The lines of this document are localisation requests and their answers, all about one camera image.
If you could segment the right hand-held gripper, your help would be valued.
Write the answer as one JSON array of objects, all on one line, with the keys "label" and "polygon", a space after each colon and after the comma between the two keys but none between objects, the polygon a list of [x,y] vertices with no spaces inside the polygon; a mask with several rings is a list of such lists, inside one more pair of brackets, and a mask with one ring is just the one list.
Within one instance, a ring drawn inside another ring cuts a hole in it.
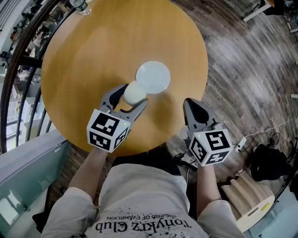
[{"label": "right hand-held gripper", "polygon": [[190,157],[200,166],[222,163],[232,151],[232,142],[211,108],[203,101],[186,98],[183,113]]}]

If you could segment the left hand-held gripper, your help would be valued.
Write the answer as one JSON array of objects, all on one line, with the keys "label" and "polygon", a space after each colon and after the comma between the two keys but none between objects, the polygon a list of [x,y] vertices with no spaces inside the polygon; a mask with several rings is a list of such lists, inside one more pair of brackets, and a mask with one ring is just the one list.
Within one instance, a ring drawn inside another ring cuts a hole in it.
[{"label": "left hand-held gripper", "polygon": [[95,109],[87,125],[88,143],[112,153],[128,136],[132,121],[136,121],[148,104],[142,99],[130,110],[115,112],[128,84],[117,86],[107,92],[99,109]]}]

